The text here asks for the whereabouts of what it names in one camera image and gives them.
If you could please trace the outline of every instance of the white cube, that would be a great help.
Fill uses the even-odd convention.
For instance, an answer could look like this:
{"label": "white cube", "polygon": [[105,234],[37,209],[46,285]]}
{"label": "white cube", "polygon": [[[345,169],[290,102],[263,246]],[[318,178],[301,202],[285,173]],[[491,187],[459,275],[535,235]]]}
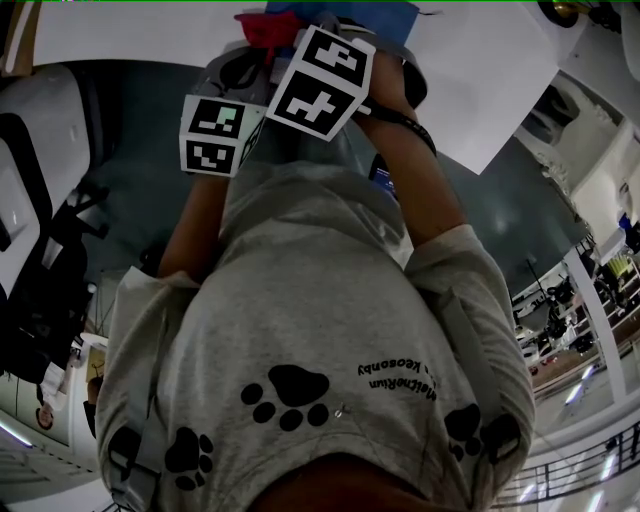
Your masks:
{"label": "white cube", "polygon": [[269,105],[267,117],[331,140],[369,94],[375,47],[310,26]]}
{"label": "white cube", "polygon": [[188,94],[180,122],[180,166],[232,178],[260,137],[266,107]]}

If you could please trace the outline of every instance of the red cloth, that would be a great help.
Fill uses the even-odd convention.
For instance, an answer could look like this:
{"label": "red cloth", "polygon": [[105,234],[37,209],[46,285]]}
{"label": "red cloth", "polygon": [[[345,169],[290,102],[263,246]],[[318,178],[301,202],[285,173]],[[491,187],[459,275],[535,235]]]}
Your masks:
{"label": "red cloth", "polygon": [[236,20],[242,23],[242,31],[253,48],[267,48],[266,64],[271,64],[276,48],[292,47],[298,30],[306,28],[308,23],[296,18],[293,11],[280,14],[236,14]]}

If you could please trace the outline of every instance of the black wristband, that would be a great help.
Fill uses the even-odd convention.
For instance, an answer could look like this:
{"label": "black wristband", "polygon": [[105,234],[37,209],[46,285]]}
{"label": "black wristband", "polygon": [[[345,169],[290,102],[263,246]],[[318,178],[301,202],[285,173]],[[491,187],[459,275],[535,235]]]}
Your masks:
{"label": "black wristband", "polygon": [[438,156],[438,153],[436,153],[436,146],[433,143],[431,135],[429,135],[429,132],[425,130],[422,125],[416,123],[413,119],[405,116],[397,110],[383,107],[370,97],[367,98],[362,105],[371,109],[371,114],[369,114],[371,117],[379,119],[380,121],[387,121],[389,123],[401,124],[406,126],[409,130],[420,137],[427,146],[429,146],[429,149],[433,153],[433,156]]}

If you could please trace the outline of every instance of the black paw print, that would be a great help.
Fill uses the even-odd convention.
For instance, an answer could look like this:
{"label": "black paw print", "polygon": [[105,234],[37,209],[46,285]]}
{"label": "black paw print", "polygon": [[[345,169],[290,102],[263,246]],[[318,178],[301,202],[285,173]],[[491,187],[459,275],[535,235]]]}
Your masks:
{"label": "black paw print", "polygon": [[204,453],[213,451],[213,443],[205,435],[198,436],[193,430],[187,427],[181,427],[176,432],[176,440],[167,450],[164,456],[164,464],[172,473],[184,473],[185,471],[196,471],[195,475],[182,475],[176,478],[176,487],[183,491],[193,491],[204,485],[204,478],[200,474],[198,468],[203,473],[209,473],[213,468],[211,459],[204,454],[200,454],[200,450]]}
{"label": "black paw print", "polygon": [[453,453],[458,462],[462,460],[465,452],[471,457],[480,453],[482,443],[473,437],[480,425],[480,409],[476,404],[450,412],[445,417],[444,424],[447,427],[449,437],[460,443],[465,443],[463,451],[461,446],[449,442],[449,451]]}
{"label": "black paw print", "polygon": [[[269,370],[269,380],[280,401],[287,407],[302,407],[315,402],[329,389],[329,379],[320,373],[311,373],[299,366],[279,365]],[[259,384],[249,384],[242,390],[240,398],[246,405],[255,405],[264,391]],[[253,410],[256,423],[266,423],[276,413],[271,402],[262,402]],[[304,419],[298,409],[289,409],[280,416],[280,428],[285,432],[297,429]],[[307,413],[307,421],[313,427],[324,425],[329,419],[329,410],[324,404],[316,404]]]}

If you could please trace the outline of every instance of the blue object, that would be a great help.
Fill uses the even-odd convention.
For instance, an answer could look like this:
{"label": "blue object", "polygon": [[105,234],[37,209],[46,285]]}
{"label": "blue object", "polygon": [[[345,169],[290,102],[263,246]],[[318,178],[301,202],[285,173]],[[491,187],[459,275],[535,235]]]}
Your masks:
{"label": "blue object", "polygon": [[389,194],[395,197],[396,188],[393,186],[393,181],[391,181],[391,175],[389,174],[389,171],[378,167],[371,181],[373,181],[376,185],[379,185],[384,190],[389,192]]}
{"label": "blue object", "polygon": [[350,18],[385,39],[404,45],[418,8],[408,2],[269,2],[266,12],[278,14],[293,11],[309,23],[318,14],[329,11],[338,17]]}

